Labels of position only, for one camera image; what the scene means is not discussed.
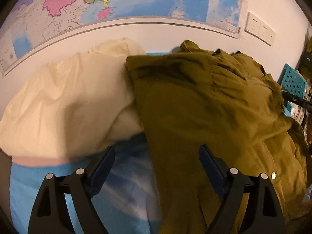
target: white garment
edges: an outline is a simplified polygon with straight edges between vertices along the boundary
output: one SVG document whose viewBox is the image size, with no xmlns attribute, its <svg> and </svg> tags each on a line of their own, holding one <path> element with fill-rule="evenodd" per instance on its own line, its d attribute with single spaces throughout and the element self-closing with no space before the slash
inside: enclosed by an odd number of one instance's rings
<svg viewBox="0 0 312 234">
<path fill-rule="evenodd" d="M 43 66 L 7 106 L 0 147 L 10 156 L 71 159 L 140 133 L 124 62 L 145 54 L 122 38 Z"/>
</svg>

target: light switch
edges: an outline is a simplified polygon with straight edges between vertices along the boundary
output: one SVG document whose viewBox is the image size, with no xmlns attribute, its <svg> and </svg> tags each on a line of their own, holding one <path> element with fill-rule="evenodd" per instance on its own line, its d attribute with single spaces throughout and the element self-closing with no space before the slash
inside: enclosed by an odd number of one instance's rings
<svg viewBox="0 0 312 234">
<path fill-rule="evenodd" d="M 258 36 L 261 22 L 259 18 L 249 12 L 245 31 Z"/>
<path fill-rule="evenodd" d="M 261 22 L 258 37 L 266 41 L 268 29 L 269 29 L 269 26 L 265 22 Z"/>
<path fill-rule="evenodd" d="M 268 28 L 266 33 L 265 42 L 268 43 L 270 46 L 273 46 L 275 40 L 276 32 L 274 32 L 271 28 Z"/>
</svg>

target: blue bed sheet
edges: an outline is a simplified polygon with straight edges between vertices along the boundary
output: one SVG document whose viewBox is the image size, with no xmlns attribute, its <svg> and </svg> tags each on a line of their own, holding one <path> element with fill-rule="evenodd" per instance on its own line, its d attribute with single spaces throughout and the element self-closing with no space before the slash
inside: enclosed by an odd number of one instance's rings
<svg viewBox="0 0 312 234">
<path fill-rule="evenodd" d="M 92 203 L 110 234 L 157 234 L 161 226 L 160 202 L 149 148 L 144 134 L 115 144 L 116 161 Z M 71 164 L 30 168 L 13 164 L 10 207 L 16 230 L 27 234 L 29 218 L 47 173 L 65 176 L 86 167 L 92 157 Z M 83 234 L 70 195 L 69 214 L 77 234 Z"/>
</svg>

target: wall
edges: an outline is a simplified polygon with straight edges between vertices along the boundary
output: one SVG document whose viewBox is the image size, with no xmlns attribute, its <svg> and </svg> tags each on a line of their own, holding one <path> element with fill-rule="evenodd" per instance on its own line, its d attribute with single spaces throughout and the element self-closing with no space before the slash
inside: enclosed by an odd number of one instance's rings
<svg viewBox="0 0 312 234">
<path fill-rule="evenodd" d="M 80 34 L 77 32 L 77 35 L 60 40 L 42 50 L 37 48 L 36 53 L 0 80 L 0 117 L 23 83 L 43 64 L 60 61 L 105 40 L 120 37 L 132 38 L 141 44 L 146 52 L 168 52 L 185 39 L 212 51 L 217 48 L 228 53 L 240 50 L 261 63 L 277 80 L 285 63 L 292 67 L 297 65 L 304 49 L 308 20 L 294 0 L 249 0 L 248 10 L 277 32 L 273 47 L 246 32 L 243 32 L 238 40 L 208 30 L 170 24 L 133 24 L 100 27 L 93 31 L 87 31 L 87 28 L 91 29 L 94 26 L 81 28 L 78 30 L 82 32 Z"/>
</svg>

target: perforated teal panel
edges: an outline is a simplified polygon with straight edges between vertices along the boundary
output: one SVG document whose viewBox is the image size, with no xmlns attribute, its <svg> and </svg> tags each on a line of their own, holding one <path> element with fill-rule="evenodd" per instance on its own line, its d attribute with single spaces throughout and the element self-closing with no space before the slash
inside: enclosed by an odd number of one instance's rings
<svg viewBox="0 0 312 234">
<path fill-rule="evenodd" d="M 303 98 L 306 88 L 305 80 L 288 64 L 285 64 L 284 70 L 285 73 L 281 85 L 291 94 Z"/>
</svg>

